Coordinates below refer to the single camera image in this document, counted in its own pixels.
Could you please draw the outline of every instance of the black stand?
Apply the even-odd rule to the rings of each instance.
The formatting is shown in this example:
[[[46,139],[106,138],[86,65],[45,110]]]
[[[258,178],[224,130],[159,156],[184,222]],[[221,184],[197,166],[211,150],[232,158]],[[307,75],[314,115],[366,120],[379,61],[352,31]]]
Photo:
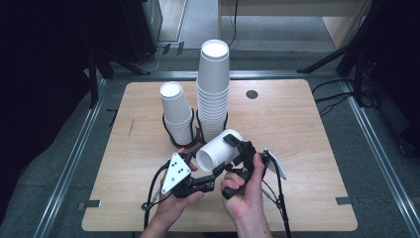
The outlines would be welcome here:
[[[367,17],[365,18],[356,35],[347,45],[343,46],[342,48],[338,49],[332,54],[324,57],[323,59],[315,62],[314,64],[306,68],[298,69],[297,72],[311,73],[319,67],[327,64],[328,62],[335,60],[340,56],[343,56],[342,60],[336,68],[336,74],[338,76],[347,76],[349,75],[352,68],[356,66],[354,96],[358,104],[362,107],[362,83],[364,80],[364,71],[366,66],[365,46],[367,45],[368,39],[370,39],[369,36],[374,34],[374,20],[376,19],[376,16],[380,11],[381,7],[384,5],[383,3],[385,1],[386,0],[375,0],[371,3],[370,11],[367,14]]]

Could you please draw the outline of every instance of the paper cup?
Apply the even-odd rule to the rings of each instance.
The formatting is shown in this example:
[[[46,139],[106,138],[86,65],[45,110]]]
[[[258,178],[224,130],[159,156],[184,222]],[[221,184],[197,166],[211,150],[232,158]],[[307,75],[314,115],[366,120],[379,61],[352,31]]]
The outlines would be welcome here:
[[[201,47],[197,84],[207,93],[220,93],[229,86],[229,47],[210,40]]]
[[[191,107],[181,84],[170,81],[160,87],[164,118],[172,124],[183,123],[191,116]]]
[[[197,152],[197,164],[201,170],[204,172],[211,172],[222,163],[227,165],[239,156],[238,150],[223,140],[223,137],[228,134],[232,134],[243,141],[242,136],[235,130],[226,129],[223,131]]]

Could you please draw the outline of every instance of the gray carpet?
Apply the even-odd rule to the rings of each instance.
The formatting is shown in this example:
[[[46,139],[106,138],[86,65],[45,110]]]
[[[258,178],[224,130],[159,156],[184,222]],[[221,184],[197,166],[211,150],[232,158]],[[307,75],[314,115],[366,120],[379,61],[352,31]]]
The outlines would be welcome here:
[[[293,70],[311,64],[326,54],[232,51],[231,70]],[[180,56],[176,55],[176,51],[163,56],[158,55],[159,67],[152,73],[197,70],[198,56],[199,51],[193,50],[184,51]],[[337,62],[337,60],[331,62],[321,69],[334,69]],[[152,67],[154,63],[156,63],[154,59],[151,59],[145,67]],[[85,232],[81,229],[84,211],[77,209],[78,203],[90,196],[111,132],[110,123],[114,113],[107,109],[118,109],[125,86],[129,82],[143,80],[143,77],[123,68],[118,67],[116,71],[118,72],[116,78],[108,81],[107,91],[102,95],[103,104],[49,237],[133,237],[131,232]],[[337,79],[333,76],[302,75],[302,77],[308,78],[312,88],[319,83]],[[340,83],[333,83],[317,90],[314,97],[320,98],[339,92],[343,92]],[[319,109],[334,101],[337,100],[320,103]],[[61,129],[53,145],[34,159],[23,172],[0,228],[0,237],[33,236],[87,115],[88,105],[89,95],[86,95]],[[372,114],[374,126],[380,132],[384,143],[387,143],[386,148],[392,151],[394,148],[392,136],[383,125],[380,114],[374,109],[371,109],[369,114]],[[353,232],[298,232],[298,237],[411,237],[349,103],[345,101],[337,105],[330,113],[323,116],[322,120],[348,194],[351,198],[359,200],[360,204],[354,205],[359,227]],[[403,164],[402,162],[408,161],[403,159],[398,163],[401,157],[397,154],[392,156],[400,169],[401,176],[407,177],[407,185],[411,187],[409,190],[417,194],[415,182],[410,183],[409,180],[411,176],[418,177],[419,174],[414,175],[409,167],[418,168],[418,162]],[[407,175],[403,175],[404,170],[407,170]]]

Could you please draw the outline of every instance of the person's arm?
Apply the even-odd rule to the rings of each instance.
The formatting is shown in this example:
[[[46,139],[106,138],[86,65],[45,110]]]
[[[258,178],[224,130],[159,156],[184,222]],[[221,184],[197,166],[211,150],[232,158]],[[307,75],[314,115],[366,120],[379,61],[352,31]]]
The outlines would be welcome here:
[[[180,149],[178,153],[185,153],[185,149]],[[189,166],[193,171],[197,171],[197,167],[193,164],[190,164]],[[183,210],[187,206],[199,201],[203,196],[204,193],[202,191],[196,191],[185,198],[176,198],[174,195],[170,195],[170,193],[166,195],[160,194],[159,200],[163,200],[163,202],[157,205],[157,212],[140,237],[165,237],[170,226],[181,216]]]
[[[254,172],[248,181],[245,191],[236,194],[229,200],[223,199],[225,209],[231,216],[240,238],[272,237],[263,212],[263,169],[264,165],[259,153],[254,155]],[[245,181],[234,173],[226,173],[222,180],[225,187],[238,189]]]

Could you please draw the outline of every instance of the background table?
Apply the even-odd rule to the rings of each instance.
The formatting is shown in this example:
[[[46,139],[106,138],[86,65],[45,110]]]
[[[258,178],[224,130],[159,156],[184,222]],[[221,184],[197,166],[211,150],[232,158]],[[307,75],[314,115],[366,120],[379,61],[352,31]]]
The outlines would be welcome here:
[[[176,151],[161,124],[162,84],[134,82],[127,86],[90,196],[100,199],[101,205],[86,208],[84,230],[143,230],[141,206],[147,201],[152,178]],[[196,83],[181,85],[196,109]],[[249,90],[259,96],[248,98]],[[305,80],[232,80],[227,128],[252,141],[257,151],[268,148],[279,158],[288,176],[282,188],[292,231],[357,228],[352,206],[336,201],[348,195]],[[222,176],[216,180],[215,191],[188,207],[171,231],[235,231],[223,208]],[[278,194],[275,174],[268,171],[264,179]],[[280,213],[266,197],[264,210],[270,229],[283,231]]]

